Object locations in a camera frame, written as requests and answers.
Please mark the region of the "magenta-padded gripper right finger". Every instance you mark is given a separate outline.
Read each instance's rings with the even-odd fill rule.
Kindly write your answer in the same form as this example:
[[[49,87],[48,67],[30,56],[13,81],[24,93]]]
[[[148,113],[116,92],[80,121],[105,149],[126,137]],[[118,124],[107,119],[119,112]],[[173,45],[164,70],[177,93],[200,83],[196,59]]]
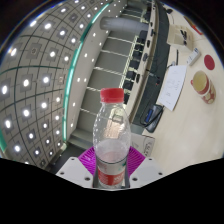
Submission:
[[[145,157],[133,147],[129,150],[126,165],[130,188],[143,187],[164,176],[154,158]]]

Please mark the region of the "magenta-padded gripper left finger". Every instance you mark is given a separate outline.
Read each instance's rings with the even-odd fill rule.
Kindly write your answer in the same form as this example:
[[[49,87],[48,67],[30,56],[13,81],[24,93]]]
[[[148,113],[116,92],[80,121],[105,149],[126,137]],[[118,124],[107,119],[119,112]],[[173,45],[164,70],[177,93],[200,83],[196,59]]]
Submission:
[[[95,152],[90,148],[79,157],[70,157],[56,175],[81,187],[92,188],[95,172]]]

